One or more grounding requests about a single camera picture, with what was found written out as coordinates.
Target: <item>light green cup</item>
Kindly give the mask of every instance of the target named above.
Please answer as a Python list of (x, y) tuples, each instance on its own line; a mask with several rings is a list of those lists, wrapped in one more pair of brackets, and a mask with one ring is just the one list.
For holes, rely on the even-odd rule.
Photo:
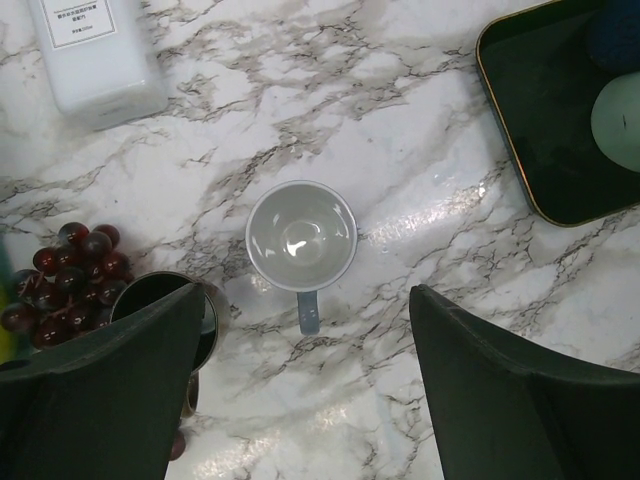
[(247, 222), (249, 257), (266, 280), (298, 294), (303, 335), (320, 331), (317, 291), (347, 271), (357, 241), (347, 202), (315, 182), (277, 186), (258, 200)]
[(591, 112), (598, 147), (621, 167), (640, 172), (640, 73), (609, 82)]

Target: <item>mint green object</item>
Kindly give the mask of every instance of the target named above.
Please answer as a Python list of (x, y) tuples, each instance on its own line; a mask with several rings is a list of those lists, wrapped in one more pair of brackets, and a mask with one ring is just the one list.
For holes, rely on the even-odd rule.
[(621, 167), (640, 172), (640, 73), (609, 82), (591, 112), (598, 148)]

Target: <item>bunch of grapes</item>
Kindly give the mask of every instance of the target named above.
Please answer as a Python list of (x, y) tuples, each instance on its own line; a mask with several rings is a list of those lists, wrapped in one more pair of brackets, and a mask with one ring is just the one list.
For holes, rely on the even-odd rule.
[(114, 226), (89, 231), (67, 223), (58, 239), (59, 247), (33, 256), (36, 270), (13, 275), (20, 302), (8, 305), (0, 318), (5, 330), (29, 335), (38, 350), (108, 325), (113, 304), (133, 281), (129, 258), (115, 250), (120, 232)]

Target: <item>tray rim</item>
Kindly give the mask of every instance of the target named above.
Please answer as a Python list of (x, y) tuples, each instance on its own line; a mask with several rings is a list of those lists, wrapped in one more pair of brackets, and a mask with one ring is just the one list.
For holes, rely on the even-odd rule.
[(564, 227), (564, 228), (571, 228), (571, 227), (579, 227), (581, 225), (586, 225), (587, 223), (591, 223), (595, 220), (599, 220), (602, 218), (606, 218), (609, 217), (611, 215), (615, 215), (617, 213), (621, 213), (624, 212), (626, 210), (629, 210), (631, 208), (634, 208), (638, 205), (640, 205), (640, 202), (634, 203), (632, 205), (628, 205), (626, 207), (622, 207), (620, 209), (617, 210), (612, 210), (611, 212), (605, 213), (604, 215), (599, 215), (593, 218), (589, 218), (586, 219), (584, 221), (581, 222), (577, 222), (577, 223), (562, 223), (562, 222), (558, 222), (557, 220), (552, 219), (551, 217), (549, 217), (546, 213), (544, 213), (544, 211), (540, 208), (540, 206), (538, 205), (538, 202), (536, 201), (536, 198), (533, 194), (533, 190), (531, 189), (531, 186), (529, 185), (529, 180), (527, 179), (527, 174), (524, 170), (524, 168), (522, 167), (522, 162), (520, 161), (520, 156), (518, 155), (518, 152), (515, 148), (515, 145), (513, 144), (513, 140), (511, 138), (511, 134), (509, 133), (509, 129), (507, 128), (507, 123), (505, 122), (504, 116), (502, 115), (502, 110), (500, 109), (500, 105), (498, 104), (498, 100), (496, 99), (496, 96), (494, 94), (493, 88), (491, 87), (491, 82), (489, 81), (489, 77), (487, 76), (487, 72), (484, 68), (484, 64), (482, 62), (482, 56), (480, 54), (480, 47), (484, 38), (484, 35), (487, 33), (487, 31), (493, 27), (495, 24), (500, 23), (504, 20), (508, 20), (512, 17), (516, 17), (519, 15), (523, 15), (523, 14), (527, 14), (530, 13), (534, 10), (537, 10), (539, 8), (546, 8), (549, 7), (553, 4), (556, 3), (560, 3), (560, 2), (565, 2), (567, 0), (551, 0), (549, 2), (545, 2), (545, 3), (541, 3), (539, 5), (534, 5), (532, 7), (526, 8), (524, 10), (520, 10), (508, 15), (504, 15), (502, 17), (498, 17), (495, 20), (491, 21), (490, 23), (487, 24), (487, 26), (485, 26), (482, 31), (480, 32), (480, 35), (478, 36), (478, 40), (476, 42), (476, 61), (478, 62), (478, 69), (480, 70), (480, 74), (482, 76), (482, 80), (483, 83), (486, 87), (486, 93), (489, 96), (489, 100), (491, 102), (491, 105), (493, 106), (494, 112), (497, 114), (498, 119), (499, 119), (499, 125), (498, 127), (502, 130), (502, 132), (504, 133), (504, 136), (506, 137), (506, 140), (508, 142), (508, 149), (510, 150), (511, 153), (511, 158), (513, 160), (515, 160), (515, 164), (518, 167), (518, 172), (519, 176), (520, 176), (520, 180), (522, 181), (522, 184), (525, 187), (526, 190), (526, 194), (528, 197), (528, 200), (531, 204), (531, 206), (533, 207), (533, 209), (535, 210), (535, 212), (540, 215), (543, 219), (545, 219), (547, 222), (551, 223), (552, 225), (556, 225), (558, 227)]

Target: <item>yellow object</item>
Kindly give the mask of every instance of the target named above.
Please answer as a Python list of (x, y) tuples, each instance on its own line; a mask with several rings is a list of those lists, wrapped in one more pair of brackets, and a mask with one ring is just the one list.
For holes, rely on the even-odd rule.
[[(0, 286), (0, 312), (9, 305), (9, 298)], [(0, 364), (12, 360), (18, 348), (18, 338), (0, 326)]]

